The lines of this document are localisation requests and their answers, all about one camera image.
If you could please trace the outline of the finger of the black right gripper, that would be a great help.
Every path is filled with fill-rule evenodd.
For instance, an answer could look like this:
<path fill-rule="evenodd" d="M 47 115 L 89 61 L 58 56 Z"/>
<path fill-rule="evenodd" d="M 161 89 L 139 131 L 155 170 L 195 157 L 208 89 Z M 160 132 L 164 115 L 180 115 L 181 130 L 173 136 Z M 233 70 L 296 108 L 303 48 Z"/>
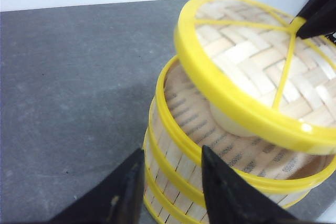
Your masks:
<path fill-rule="evenodd" d="M 297 16 L 305 20 L 296 32 L 302 39 L 335 32 L 335 0 L 308 0 Z"/>

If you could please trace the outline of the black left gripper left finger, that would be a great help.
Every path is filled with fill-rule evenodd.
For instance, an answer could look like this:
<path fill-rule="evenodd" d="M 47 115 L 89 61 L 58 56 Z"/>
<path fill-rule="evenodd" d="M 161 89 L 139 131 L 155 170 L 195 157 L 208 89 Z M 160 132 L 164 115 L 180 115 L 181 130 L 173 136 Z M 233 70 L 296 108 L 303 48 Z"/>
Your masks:
<path fill-rule="evenodd" d="M 144 192 L 144 150 L 136 149 L 91 191 L 49 223 L 138 223 Z"/>

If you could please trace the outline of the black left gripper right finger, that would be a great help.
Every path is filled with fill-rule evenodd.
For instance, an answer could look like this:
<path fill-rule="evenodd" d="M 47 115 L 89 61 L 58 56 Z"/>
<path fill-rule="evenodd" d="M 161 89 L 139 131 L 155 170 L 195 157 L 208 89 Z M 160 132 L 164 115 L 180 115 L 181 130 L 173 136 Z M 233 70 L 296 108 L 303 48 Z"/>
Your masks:
<path fill-rule="evenodd" d="M 210 223 L 299 223 L 205 145 L 202 184 Z"/>

